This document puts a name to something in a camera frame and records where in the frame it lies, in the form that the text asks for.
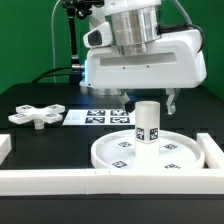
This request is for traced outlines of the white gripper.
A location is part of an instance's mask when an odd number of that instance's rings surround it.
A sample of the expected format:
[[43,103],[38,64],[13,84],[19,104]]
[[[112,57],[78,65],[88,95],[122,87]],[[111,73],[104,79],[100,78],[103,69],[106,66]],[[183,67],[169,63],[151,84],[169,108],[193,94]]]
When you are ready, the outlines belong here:
[[[94,89],[159,89],[168,96],[167,113],[176,112],[179,88],[194,88],[206,78],[198,30],[166,33],[147,44],[146,54],[121,56],[115,47],[91,49],[85,64],[85,84]],[[135,103],[124,90],[118,98],[126,112]]]

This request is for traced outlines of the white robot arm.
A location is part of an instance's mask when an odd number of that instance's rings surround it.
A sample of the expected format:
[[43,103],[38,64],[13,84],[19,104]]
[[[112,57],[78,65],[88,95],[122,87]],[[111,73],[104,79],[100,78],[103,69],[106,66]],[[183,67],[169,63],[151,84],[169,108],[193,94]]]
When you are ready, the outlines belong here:
[[204,35],[190,20],[162,25],[160,7],[161,0],[104,0],[103,7],[93,8],[83,37],[89,51],[82,90],[117,95],[131,112],[128,89],[164,89],[167,112],[176,111],[179,91],[206,77]]

